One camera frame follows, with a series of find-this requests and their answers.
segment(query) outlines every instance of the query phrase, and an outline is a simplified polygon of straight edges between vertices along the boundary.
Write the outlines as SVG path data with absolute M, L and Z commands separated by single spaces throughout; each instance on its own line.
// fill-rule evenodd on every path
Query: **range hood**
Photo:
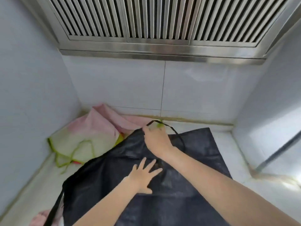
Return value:
M 22 0 L 62 54 L 262 64 L 301 0 Z

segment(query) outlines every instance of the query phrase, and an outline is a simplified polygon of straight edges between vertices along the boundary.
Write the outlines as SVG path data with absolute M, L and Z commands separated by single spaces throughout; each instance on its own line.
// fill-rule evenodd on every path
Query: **black fabric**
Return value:
M 187 155 L 231 177 L 209 128 L 179 136 L 169 135 L 172 145 L 182 151 L 186 148 Z M 137 194 L 119 217 L 116 226 L 228 225 L 182 175 L 147 149 L 142 129 L 134 131 L 103 156 L 85 163 L 64 182 L 64 225 L 72 226 L 117 186 L 143 157 L 147 158 L 146 164 L 157 159 L 153 169 L 162 167 L 163 172 L 153 178 L 148 186 L 153 193 Z

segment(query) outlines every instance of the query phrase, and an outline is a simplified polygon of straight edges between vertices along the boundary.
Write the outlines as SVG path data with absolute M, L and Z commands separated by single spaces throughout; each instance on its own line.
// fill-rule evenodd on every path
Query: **person's right hand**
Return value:
M 144 131 L 144 141 L 148 149 L 158 158 L 163 159 L 174 148 L 168 135 L 165 132 L 165 126 L 150 130 L 148 126 L 142 128 Z

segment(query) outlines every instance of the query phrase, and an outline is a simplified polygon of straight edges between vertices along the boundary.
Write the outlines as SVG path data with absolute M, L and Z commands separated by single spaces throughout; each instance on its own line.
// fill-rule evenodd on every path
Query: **pink cloth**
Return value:
M 129 135 L 132 131 L 147 125 L 152 119 L 130 115 L 119 115 L 106 104 L 93 106 L 90 112 L 76 120 L 68 126 L 72 133 L 82 133 L 93 135 L 100 132 L 118 137 L 119 133 Z M 39 212 L 30 222 L 29 226 L 43 226 L 50 210 Z M 62 217 L 62 209 L 56 215 L 52 226 L 58 226 Z

